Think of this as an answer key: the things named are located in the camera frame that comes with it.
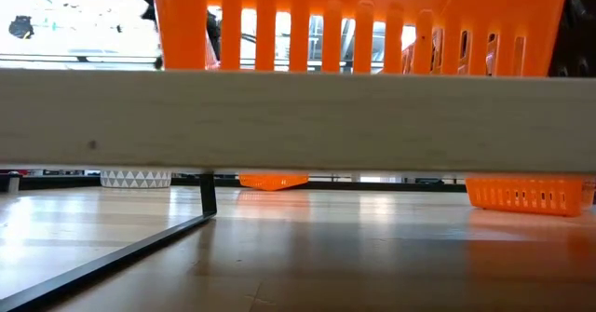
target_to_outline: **white pot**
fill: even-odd
[[[164,188],[171,184],[171,172],[102,170],[102,186],[117,188]]]

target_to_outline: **black metal frame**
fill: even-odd
[[[167,247],[184,237],[194,228],[200,227],[217,213],[215,182],[212,173],[201,174],[201,205],[203,214],[185,223],[133,243],[123,249],[109,253],[97,260],[58,275],[29,289],[17,292],[0,301],[0,312],[31,311],[47,309],[49,305],[72,297],[74,292],[83,291],[90,285],[113,275],[151,253]]]

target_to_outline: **wooden floor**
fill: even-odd
[[[102,248],[113,250],[200,211],[194,201],[197,188],[145,191],[142,197],[129,192],[129,198],[114,192],[86,188],[27,193],[24,203],[29,205],[23,207],[28,210],[21,211],[29,214],[22,217],[29,218],[30,227],[45,223],[50,229],[42,234],[42,228],[30,228],[39,233],[23,239],[23,252],[53,252],[52,260],[37,261],[44,266],[65,263],[60,254],[83,262],[82,254],[89,258],[107,252]],[[103,208],[111,213],[104,218],[111,219],[49,214],[56,212],[50,204],[59,204],[60,197],[70,203],[71,212]],[[594,213],[570,219],[473,210],[465,194],[437,193],[220,188],[218,201],[220,212],[206,226],[52,310],[596,309]],[[37,202],[47,202],[44,210],[32,210]],[[18,210],[6,208],[2,222],[6,217],[9,223],[17,222],[10,215]],[[48,223],[52,215],[55,224]],[[84,223],[83,228],[75,222]],[[54,225],[70,231],[51,228]],[[102,230],[103,225],[109,228]],[[7,228],[2,229],[4,255],[10,239]],[[35,243],[41,242],[29,240],[47,242],[38,247]],[[102,251],[73,256],[75,241]],[[91,247],[96,241],[107,246]],[[34,264],[33,258],[17,260],[16,269]],[[3,256],[2,266],[4,276],[9,258]]]

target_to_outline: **wooden beam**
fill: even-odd
[[[595,84],[0,70],[0,163],[596,173]]]

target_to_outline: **geometric triangle pattern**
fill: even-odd
[[[171,184],[171,172],[102,170],[102,186],[118,188],[164,188]]]

